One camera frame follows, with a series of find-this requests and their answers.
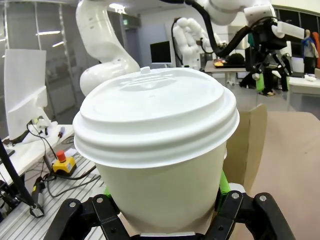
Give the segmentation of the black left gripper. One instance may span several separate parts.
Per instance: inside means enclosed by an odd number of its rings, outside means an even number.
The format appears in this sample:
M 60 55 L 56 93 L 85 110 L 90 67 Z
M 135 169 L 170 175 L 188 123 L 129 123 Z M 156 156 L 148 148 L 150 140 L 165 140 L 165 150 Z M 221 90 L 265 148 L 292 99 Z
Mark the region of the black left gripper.
M 293 73 L 291 56 L 280 52 L 287 43 L 274 33 L 277 27 L 276 17 L 262 17 L 247 27 L 251 42 L 245 49 L 245 69 L 251 72 L 257 92 L 265 89 L 265 69 L 273 69 L 271 73 L 276 77 L 289 77 Z

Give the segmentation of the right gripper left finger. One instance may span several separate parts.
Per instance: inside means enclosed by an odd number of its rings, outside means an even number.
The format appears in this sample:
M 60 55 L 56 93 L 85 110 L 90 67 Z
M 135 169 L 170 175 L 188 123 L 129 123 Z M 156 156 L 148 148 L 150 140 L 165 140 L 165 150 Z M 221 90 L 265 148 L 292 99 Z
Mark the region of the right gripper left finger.
M 51 223 L 51 239 L 83 240 L 92 228 L 100 227 L 106 240 L 139 240 L 140 235 L 129 235 L 119 213 L 110 194 L 98 194 L 85 202 L 68 198 Z

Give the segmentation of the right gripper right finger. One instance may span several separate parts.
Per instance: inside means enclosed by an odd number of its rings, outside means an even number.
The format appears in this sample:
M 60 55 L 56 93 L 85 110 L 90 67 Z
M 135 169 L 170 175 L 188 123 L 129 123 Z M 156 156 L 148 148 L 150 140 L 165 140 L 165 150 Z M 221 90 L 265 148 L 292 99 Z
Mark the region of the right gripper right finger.
M 294 240 L 286 218 L 272 195 L 267 192 L 250 197 L 232 190 L 221 174 L 216 212 L 201 240 L 228 240 L 236 224 L 244 224 L 255 240 Z

